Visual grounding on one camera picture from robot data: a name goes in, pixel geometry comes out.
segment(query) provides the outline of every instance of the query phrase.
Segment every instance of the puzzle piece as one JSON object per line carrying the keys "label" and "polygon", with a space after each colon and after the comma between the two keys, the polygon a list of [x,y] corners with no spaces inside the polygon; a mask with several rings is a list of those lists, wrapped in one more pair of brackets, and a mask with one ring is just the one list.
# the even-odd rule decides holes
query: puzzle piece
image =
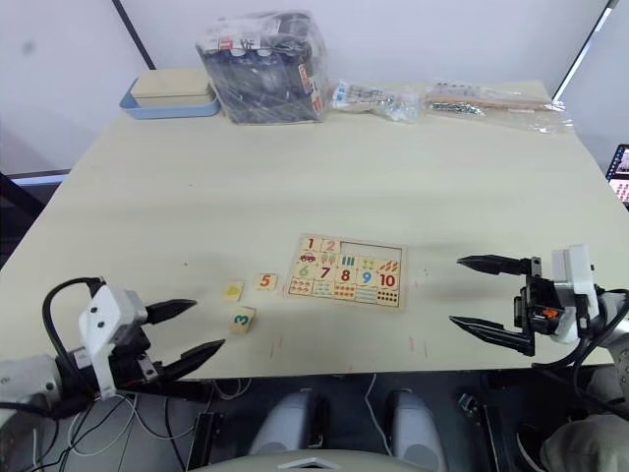
{"label": "puzzle piece", "polygon": [[356,268],[358,258],[351,254],[341,254],[338,258],[338,268]]}
{"label": "puzzle piece", "polygon": [[243,294],[244,282],[232,280],[227,282],[227,286],[223,291],[223,302],[237,302]]}
{"label": "puzzle piece", "polygon": [[335,283],[333,297],[342,300],[354,300],[356,285],[353,283]]}
{"label": "puzzle piece", "polygon": [[293,269],[293,276],[298,278],[315,278],[318,267],[313,264],[297,264]]}
{"label": "puzzle piece", "polygon": [[288,293],[308,295],[313,291],[313,281],[306,278],[293,277]]}
{"label": "puzzle piece", "polygon": [[378,289],[377,304],[387,307],[399,306],[400,293],[397,290]]}
{"label": "puzzle piece", "polygon": [[316,265],[321,259],[321,253],[317,251],[300,251],[297,257],[297,264]]}
{"label": "puzzle piece", "polygon": [[378,263],[378,259],[360,256],[358,258],[358,270],[377,270]]}
{"label": "puzzle piece", "polygon": [[314,268],[314,280],[334,280],[336,275],[334,266],[318,266]]}
{"label": "puzzle piece", "polygon": [[255,308],[247,308],[241,307],[236,312],[236,316],[232,323],[229,325],[229,328],[232,332],[237,332],[239,334],[244,334],[249,331],[249,328],[252,325],[252,321],[256,316]]}
{"label": "puzzle piece", "polygon": [[398,273],[400,263],[397,261],[378,261],[377,271],[381,273]]}
{"label": "puzzle piece", "polygon": [[338,268],[334,280],[337,282],[356,283],[356,271],[351,268]]}
{"label": "puzzle piece", "polygon": [[363,303],[377,303],[377,288],[356,287],[355,300]]}
{"label": "puzzle piece", "polygon": [[336,267],[336,262],[339,260],[340,256],[340,254],[336,253],[321,253],[318,264],[320,266]]}
{"label": "puzzle piece", "polygon": [[397,273],[379,272],[377,274],[377,286],[380,288],[398,288],[400,277]]}
{"label": "puzzle piece", "polygon": [[257,290],[273,290],[275,285],[277,285],[276,273],[259,273],[254,282]]}
{"label": "puzzle piece", "polygon": [[315,282],[313,285],[313,295],[316,297],[331,297],[334,282]]}
{"label": "puzzle piece", "polygon": [[321,250],[321,238],[304,238],[302,240],[303,251],[320,251]]}
{"label": "puzzle piece", "polygon": [[358,285],[377,286],[377,273],[375,270],[363,270],[359,268],[356,274],[356,283]]}
{"label": "puzzle piece", "polygon": [[324,253],[340,253],[341,241],[338,239],[324,239],[321,241],[321,251]]}

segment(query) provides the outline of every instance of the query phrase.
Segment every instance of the wooden number puzzle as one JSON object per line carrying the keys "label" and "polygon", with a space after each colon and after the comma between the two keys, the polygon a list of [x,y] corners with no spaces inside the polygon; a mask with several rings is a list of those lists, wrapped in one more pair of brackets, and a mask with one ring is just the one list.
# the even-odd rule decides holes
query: wooden number puzzle
{"label": "wooden number puzzle", "polygon": [[286,294],[400,308],[404,247],[302,235]]}

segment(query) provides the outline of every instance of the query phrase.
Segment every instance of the plastic bag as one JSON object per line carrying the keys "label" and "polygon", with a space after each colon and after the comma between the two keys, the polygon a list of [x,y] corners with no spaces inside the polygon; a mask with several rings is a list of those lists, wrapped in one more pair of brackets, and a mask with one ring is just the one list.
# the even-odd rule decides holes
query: plastic bag
{"label": "plastic bag", "polygon": [[219,20],[197,41],[197,51],[233,122],[321,121],[325,46],[309,13]]}
{"label": "plastic bag", "polygon": [[424,95],[427,112],[484,120],[540,133],[572,127],[563,102],[465,83],[439,82]]}
{"label": "plastic bag", "polygon": [[420,118],[420,96],[412,92],[341,81],[334,89],[330,103],[335,110],[353,113],[368,111],[391,121],[416,123]]}

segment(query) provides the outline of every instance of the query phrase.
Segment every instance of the black cable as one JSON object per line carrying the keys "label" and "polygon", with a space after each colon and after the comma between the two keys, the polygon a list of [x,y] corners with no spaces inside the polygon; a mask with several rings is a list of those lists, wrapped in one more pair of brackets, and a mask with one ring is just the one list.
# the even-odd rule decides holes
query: black cable
{"label": "black cable", "polygon": [[586,350],[587,343],[587,339],[581,338],[579,339],[579,344],[577,344],[577,347],[575,347],[572,352],[570,352],[570,354],[568,354],[564,358],[559,359],[558,361],[549,362],[547,364],[533,363],[531,367],[533,369],[561,369],[562,367],[568,367],[570,364],[572,364],[583,355]]}
{"label": "black cable", "polygon": [[63,342],[61,342],[61,338],[59,337],[59,334],[57,333],[57,329],[55,328],[55,325],[52,322],[52,314],[51,314],[50,307],[52,305],[52,299],[55,297],[55,295],[57,295],[64,288],[69,287],[71,285],[77,285],[80,283],[84,283],[88,287],[90,287],[100,282],[101,282],[100,278],[94,278],[94,277],[80,277],[80,278],[73,278],[71,280],[67,280],[57,285],[52,290],[50,290],[50,292],[48,292],[48,295],[46,295],[46,298],[44,299],[43,305],[41,307],[43,326],[46,329],[46,333],[48,334],[48,337],[50,338],[50,342],[52,343],[52,346],[55,348],[55,351],[57,351],[57,354],[59,355],[61,361],[66,366],[68,371],[77,380],[79,385],[83,388],[83,391],[89,394],[89,396],[94,396],[94,392],[89,387],[89,383],[83,377],[77,365],[74,362],[72,362],[72,358],[70,357],[70,354],[64,347]]}
{"label": "black cable", "polygon": [[166,398],[166,401],[164,401],[164,423],[166,424],[166,433],[168,433],[168,436],[170,437],[170,443],[172,444],[173,449],[175,450],[175,455],[177,455],[177,462],[179,462],[182,472],[186,472],[186,464],[184,463],[184,459],[182,458],[181,453],[179,452],[177,443],[175,442],[175,439],[173,438],[174,436],[173,431],[170,427],[170,417],[168,414],[169,405],[170,405],[170,398]]}
{"label": "black cable", "polygon": [[[28,472],[37,472],[40,470],[45,469],[46,467],[52,467],[53,465],[57,465],[58,463],[60,463],[62,460],[64,461],[63,463],[63,467],[65,467],[66,462],[68,461],[67,457],[68,455],[70,455],[70,452],[72,451],[72,449],[79,444],[89,433],[93,432],[94,430],[96,430],[97,428],[100,428],[105,421],[107,421],[111,415],[114,414],[114,412],[120,407],[120,405],[122,405],[126,400],[125,399],[121,399],[118,403],[116,403],[113,408],[111,410],[109,410],[109,412],[94,426],[92,426],[91,428],[89,428],[87,431],[85,431],[76,441],[71,441],[71,445],[69,445],[68,447],[66,447],[65,449],[63,449],[61,451],[61,453],[59,454],[59,456],[57,457],[57,460],[55,460],[54,462],[49,462],[47,464],[41,464],[39,467],[35,467],[33,469],[28,469]],[[93,408],[93,403],[89,406],[87,412],[85,413],[84,417],[81,419],[81,421],[79,422],[79,425],[77,427],[77,429],[75,430],[75,434],[73,435],[73,437],[75,438],[78,435],[78,431],[81,428],[81,426],[85,423],[87,416],[89,415],[89,412],[91,411],[91,409]]]}
{"label": "black cable", "polygon": [[40,406],[30,405],[28,403],[18,403],[15,401],[0,401],[0,410],[15,410],[30,413],[32,415],[42,416],[43,418],[51,418],[50,411]]}
{"label": "black cable", "polygon": [[[57,443],[57,438],[59,438],[59,420],[55,420],[55,432],[52,434],[50,445],[46,448],[45,452],[39,456],[39,460],[37,462],[41,462],[50,453],[54,445]],[[18,472],[27,472],[30,468],[31,466],[25,467],[24,469],[20,469]]]}

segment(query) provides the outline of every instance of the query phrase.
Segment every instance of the wire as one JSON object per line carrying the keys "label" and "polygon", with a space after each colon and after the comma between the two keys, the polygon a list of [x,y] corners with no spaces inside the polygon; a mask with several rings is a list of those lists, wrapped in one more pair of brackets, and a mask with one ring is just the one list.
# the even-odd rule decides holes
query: wire
{"label": "wire", "polygon": [[50,411],[39,406],[30,405],[28,403],[18,403],[15,401],[0,401],[0,410],[15,410],[22,411],[24,413],[31,413],[33,415],[42,416],[44,418],[50,418]]}
{"label": "wire", "polygon": [[32,429],[32,466],[37,467],[37,428]]}
{"label": "wire", "polygon": [[247,379],[247,383],[245,383],[245,386],[242,385],[241,379],[236,379],[236,382],[237,387],[234,393],[225,393],[218,385],[218,381],[212,381],[212,385],[214,385],[214,388],[216,388],[216,391],[218,391],[218,396],[221,400],[234,400],[247,393],[247,390],[249,390],[249,387],[252,384],[252,379]]}
{"label": "wire", "polygon": [[[172,437],[173,430],[170,428],[170,418],[168,415],[169,405],[170,405],[170,397],[166,397],[166,400],[164,401],[164,423],[166,425],[166,432],[168,433],[168,436]],[[177,443],[175,442],[175,440],[172,440],[172,439],[170,440],[170,443],[173,446],[173,450],[175,451],[175,455],[177,456],[177,462],[179,462],[182,472],[186,472],[186,464],[184,464],[184,459],[182,458],[181,453],[179,452]]]}
{"label": "wire", "polygon": [[100,278],[95,278],[95,277],[80,277],[80,278],[73,278],[71,280],[67,280],[57,285],[52,290],[50,290],[50,292],[48,292],[48,295],[46,295],[46,298],[44,299],[43,305],[41,307],[41,316],[43,319],[43,326],[46,329],[46,333],[48,334],[48,337],[50,338],[50,342],[52,343],[52,346],[55,348],[55,351],[57,351],[57,354],[61,358],[61,361],[66,366],[66,368],[70,371],[73,377],[77,380],[79,385],[82,387],[83,391],[88,393],[89,396],[94,396],[94,391],[92,391],[91,387],[89,386],[89,383],[81,374],[81,371],[79,370],[77,365],[72,361],[72,358],[70,357],[70,354],[64,347],[63,342],[61,342],[61,338],[59,337],[59,334],[57,333],[57,329],[55,328],[54,322],[52,322],[52,314],[51,314],[52,299],[55,297],[55,295],[57,295],[61,290],[63,290],[66,287],[69,287],[71,285],[78,285],[80,283],[84,283],[88,287],[91,287],[92,284],[102,283],[102,280]]}
{"label": "wire", "polygon": [[120,455],[120,462],[118,462],[118,472],[120,472],[120,469],[122,468],[122,462],[125,459],[125,453],[127,452],[127,446],[129,445],[129,439],[131,438],[131,431],[134,428],[134,423],[131,424],[131,427],[129,428],[129,432],[127,433],[127,439],[125,440],[125,445],[122,448],[122,454]]}
{"label": "wire", "polygon": [[375,419],[375,415],[373,414],[372,404],[370,403],[370,393],[372,393],[372,388],[373,388],[373,384],[375,384],[376,377],[377,377],[377,374],[373,374],[372,383],[370,383],[370,387],[367,389],[367,393],[365,393],[365,404],[367,404],[367,408],[370,410],[370,415],[372,417],[373,425],[375,426],[375,428],[380,434],[380,437],[382,438],[382,445],[384,445],[384,449],[386,450],[386,453],[388,455],[393,455],[391,453],[389,444],[387,443],[386,435],[384,434],[384,431],[382,430],[377,420]]}
{"label": "wire", "polygon": [[116,396],[123,398],[123,401],[126,400],[131,405],[131,412],[129,414],[129,419],[127,420],[127,423],[125,423],[125,426],[123,426],[123,428],[120,431],[120,433],[118,433],[118,435],[108,445],[106,445],[105,447],[103,447],[103,448],[101,448],[101,449],[99,449],[99,450],[97,450],[95,452],[83,452],[83,451],[81,451],[81,450],[79,450],[77,448],[77,444],[76,443],[73,444],[73,442],[72,442],[72,432],[75,429],[75,422],[82,415],[82,413],[79,413],[77,416],[75,416],[75,419],[72,420],[72,423],[70,424],[70,428],[68,429],[68,447],[71,449],[71,451],[74,454],[79,455],[80,457],[94,457],[95,455],[101,454],[104,451],[109,450],[126,433],[127,429],[131,426],[131,422],[134,419],[134,413],[136,411],[136,406],[138,404],[138,398],[136,397],[135,401],[132,403],[131,400],[129,400],[126,396],[123,396],[123,395],[116,395]]}

